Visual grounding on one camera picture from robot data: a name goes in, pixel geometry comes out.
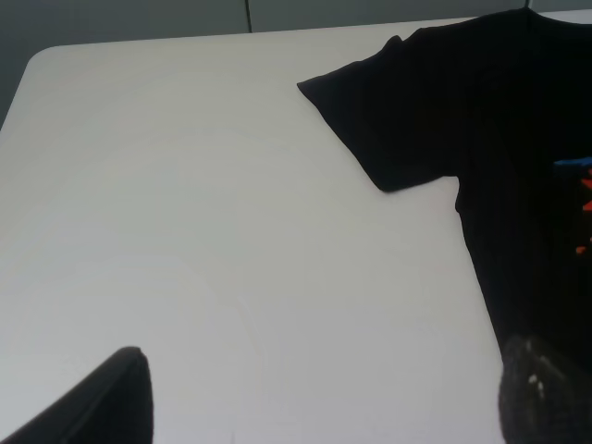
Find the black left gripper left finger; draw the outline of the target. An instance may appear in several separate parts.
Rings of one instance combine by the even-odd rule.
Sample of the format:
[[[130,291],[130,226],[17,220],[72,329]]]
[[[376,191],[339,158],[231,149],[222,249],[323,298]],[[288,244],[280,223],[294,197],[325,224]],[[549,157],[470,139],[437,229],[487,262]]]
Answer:
[[[3,441],[151,444],[153,439],[149,363],[140,348],[124,347]]]

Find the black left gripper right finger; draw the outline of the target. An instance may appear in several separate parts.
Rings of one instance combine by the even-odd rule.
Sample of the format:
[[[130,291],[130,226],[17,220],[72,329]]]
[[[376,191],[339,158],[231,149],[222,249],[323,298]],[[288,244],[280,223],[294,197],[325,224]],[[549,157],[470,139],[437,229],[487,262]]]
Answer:
[[[507,443],[589,443],[591,375],[537,338],[502,352],[499,422]]]

